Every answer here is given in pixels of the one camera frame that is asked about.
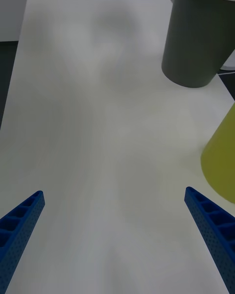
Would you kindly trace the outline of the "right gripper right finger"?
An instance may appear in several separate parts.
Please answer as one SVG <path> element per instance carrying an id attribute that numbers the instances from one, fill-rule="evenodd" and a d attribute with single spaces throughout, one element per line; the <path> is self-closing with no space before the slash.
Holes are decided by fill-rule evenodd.
<path id="1" fill-rule="evenodd" d="M 230 294 L 235 293 L 235 218 L 192 187 L 184 201 Z"/>

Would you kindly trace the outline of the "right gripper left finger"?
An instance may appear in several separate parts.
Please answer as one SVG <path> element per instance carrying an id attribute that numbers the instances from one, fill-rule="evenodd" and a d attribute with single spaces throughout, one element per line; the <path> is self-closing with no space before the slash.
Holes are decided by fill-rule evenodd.
<path id="1" fill-rule="evenodd" d="M 0 293 L 4 294 L 45 206 L 37 191 L 0 220 Z"/>

